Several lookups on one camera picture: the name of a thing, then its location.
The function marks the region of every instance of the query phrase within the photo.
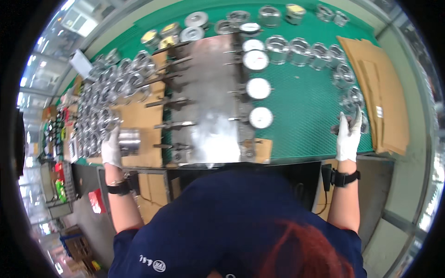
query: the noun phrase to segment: green rubber mat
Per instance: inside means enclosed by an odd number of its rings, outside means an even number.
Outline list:
[[[194,11],[206,12],[211,23],[225,19],[226,14],[234,10],[248,11],[251,13],[251,20],[256,21],[258,10],[266,4],[234,3],[240,2],[210,0],[195,4],[192,0],[184,0],[162,8],[134,22],[132,28],[105,46],[98,55],[118,48],[123,57],[133,58],[138,51],[145,49],[140,43],[140,38],[146,31],[150,29],[159,31],[175,21],[184,26],[185,17]],[[373,29],[350,14],[346,13],[350,16],[351,22],[345,27],[318,20],[313,12],[317,3],[312,0],[298,3],[307,9],[300,26],[294,26],[282,20],[279,27],[264,28],[256,39],[265,41],[271,35],[282,35],[287,40],[302,37],[310,44],[321,42],[329,47],[331,44],[339,44],[336,36],[342,36],[351,39],[367,39],[378,46],[373,36]],[[284,3],[273,4],[273,6],[282,14],[285,13]],[[206,37],[215,35],[214,26],[210,25]],[[273,141],[272,159],[327,158],[335,155],[336,136],[330,134],[330,127],[338,124],[336,116],[341,111],[339,102],[342,92],[332,84],[331,74],[329,69],[315,71],[309,66],[299,68],[290,63],[270,64],[264,72],[251,74],[251,77],[267,79],[274,88],[267,99],[254,102],[255,106],[267,107],[274,114],[272,125],[256,132],[256,137]],[[362,134],[358,152],[370,151],[372,151],[371,134]]]

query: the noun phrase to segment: navy blue shirt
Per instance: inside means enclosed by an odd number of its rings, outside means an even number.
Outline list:
[[[282,220],[317,228],[355,277],[366,277],[354,231],[305,210],[283,177],[237,171],[195,180],[150,223],[117,234],[109,277],[204,278],[214,269],[222,277],[254,277],[283,236]],[[283,270],[294,262],[277,264]]]

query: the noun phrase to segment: white glove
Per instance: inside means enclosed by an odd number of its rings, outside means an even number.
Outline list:
[[[108,141],[102,142],[101,154],[102,163],[109,163],[116,167],[122,168],[121,150],[118,145],[117,137],[119,136],[119,127],[115,127],[109,134]]]
[[[350,159],[354,162],[357,160],[357,148],[360,143],[362,114],[359,112],[357,122],[349,128],[348,120],[343,112],[340,112],[340,128],[337,137],[337,157],[338,161]]]

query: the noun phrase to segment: red hair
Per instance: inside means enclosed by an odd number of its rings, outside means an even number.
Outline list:
[[[302,227],[293,222],[285,222],[286,231],[278,240],[264,261],[259,278],[277,278],[280,274],[275,262],[280,250],[289,241],[298,241],[298,248],[293,248],[292,260],[297,261],[295,268],[285,270],[286,277],[308,278],[353,278],[354,270],[349,262],[336,252],[326,237],[315,227]]]

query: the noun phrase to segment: black wrist strap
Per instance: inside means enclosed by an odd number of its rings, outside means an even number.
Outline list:
[[[348,183],[355,180],[360,180],[360,171],[355,171],[351,175],[339,173],[338,170],[333,169],[331,174],[331,183],[338,187],[345,187]]]
[[[124,180],[120,183],[118,183],[116,186],[109,186],[107,185],[108,193],[110,194],[118,194],[118,195],[127,195],[131,188],[128,183],[128,180]]]

